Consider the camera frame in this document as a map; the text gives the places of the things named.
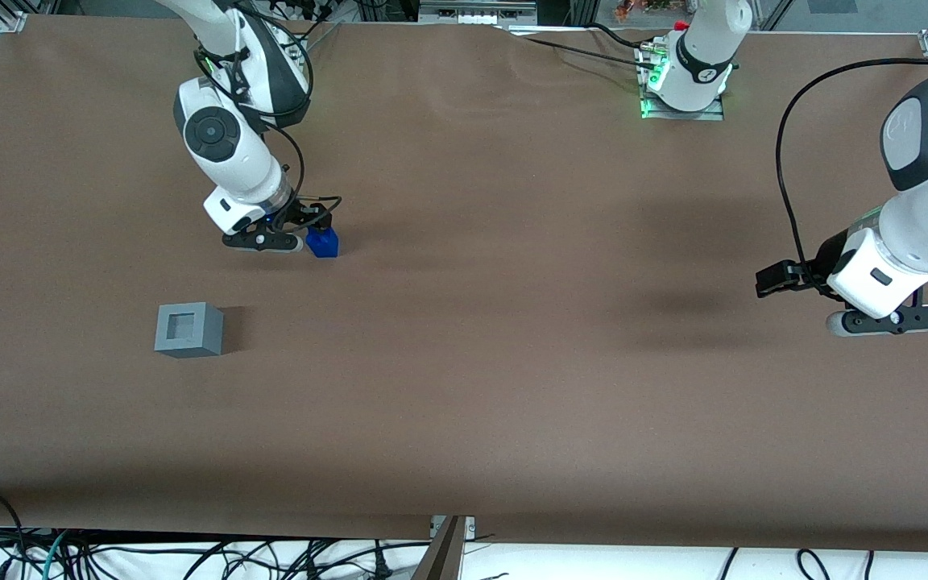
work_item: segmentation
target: gray block with square hole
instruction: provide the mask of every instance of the gray block with square hole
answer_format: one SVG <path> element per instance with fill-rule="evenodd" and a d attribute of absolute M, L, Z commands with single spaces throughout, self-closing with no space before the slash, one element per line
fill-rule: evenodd
<path fill-rule="evenodd" d="M 174 358 L 218 356 L 224 313 L 206 302 L 163 304 L 155 319 L 155 352 Z"/>

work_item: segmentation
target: mounting plate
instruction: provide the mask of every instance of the mounting plate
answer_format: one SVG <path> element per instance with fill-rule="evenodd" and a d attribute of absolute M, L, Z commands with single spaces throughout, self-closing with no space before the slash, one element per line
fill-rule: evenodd
<path fill-rule="evenodd" d="M 636 56 L 636 62 L 647 62 L 658 66 L 663 56 L 667 55 L 667 45 L 665 36 L 657 36 L 648 43 L 643 43 L 640 48 L 633 48 L 633 54 Z M 656 95 L 648 88 L 649 78 L 657 71 L 638 68 L 636 70 L 636 81 L 640 85 L 640 114 L 642 118 L 672 118 L 678 121 L 722 121 L 724 110 L 722 109 L 722 96 L 715 97 L 707 109 L 697 110 L 688 113 L 684 110 L 675 110 L 667 106 L 661 97 Z"/>

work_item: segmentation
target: blue cable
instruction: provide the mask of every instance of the blue cable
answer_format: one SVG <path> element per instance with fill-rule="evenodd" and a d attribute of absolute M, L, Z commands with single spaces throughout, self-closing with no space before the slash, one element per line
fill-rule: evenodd
<path fill-rule="evenodd" d="M 48 569 L 52 568 L 52 557 L 56 555 L 56 551 L 60 549 L 60 543 L 63 542 L 63 536 L 67 535 L 66 529 L 63 532 L 60 532 L 59 536 L 56 536 L 54 542 L 52 542 L 52 547 L 48 548 L 48 553 L 45 554 L 45 568 L 41 569 L 41 580 L 48 580 Z"/>

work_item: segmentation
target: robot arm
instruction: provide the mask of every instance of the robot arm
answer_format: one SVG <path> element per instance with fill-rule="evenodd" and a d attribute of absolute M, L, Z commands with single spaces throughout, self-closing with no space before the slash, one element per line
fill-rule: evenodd
<path fill-rule="evenodd" d="M 809 271 L 786 260 L 758 272 L 759 296 L 825 280 L 851 307 L 828 321 L 838 335 L 928 330 L 928 307 L 903 305 L 928 282 L 928 80 L 887 115 L 880 143 L 898 194 L 823 243 Z"/>
<path fill-rule="evenodd" d="M 732 73 L 732 57 L 751 29 L 754 14 L 747 0 L 708 0 L 684 31 L 664 39 L 667 57 L 651 89 L 667 106 L 704 110 L 723 91 Z"/>
<path fill-rule="evenodd" d="M 299 192 L 262 135 L 306 113 L 310 87 L 297 65 L 306 61 L 302 45 L 235 0 L 158 1 L 181 16 L 201 44 L 196 58 L 205 76 L 178 88 L 174 122 L 188 153 L 217 184 L 203 208 L 225 232 L 226 245 L 298 251 L 301 239 L 284 234 L 284 223 L 277 222 L 312 210 L 298 202 Z"/>

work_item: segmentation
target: brown table surface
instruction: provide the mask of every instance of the brown table surface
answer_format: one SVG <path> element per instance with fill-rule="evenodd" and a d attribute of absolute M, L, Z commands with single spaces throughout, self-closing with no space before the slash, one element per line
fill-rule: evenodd
<path fill-rule="evenodd" d="M 192 48 L 148 19 L 0 40 L 0 492 L 27 524 L 928 549 L 928 335 L 833 338 L 835 302 L 754 294 L 794 253 L 789 96 L 914 37 L 752 35 L 726 120 L 667 122 L 623 65 L 344 26 L 293 128 L 304 193 L 346 198 L 334 261 L 221 245 L 171 120 Z M 880 122 L 918 68 L 794 115 L 811 253 L 892 195 Z M 152 352 L 159 305 L 199 300 L 228 354 Z"/>

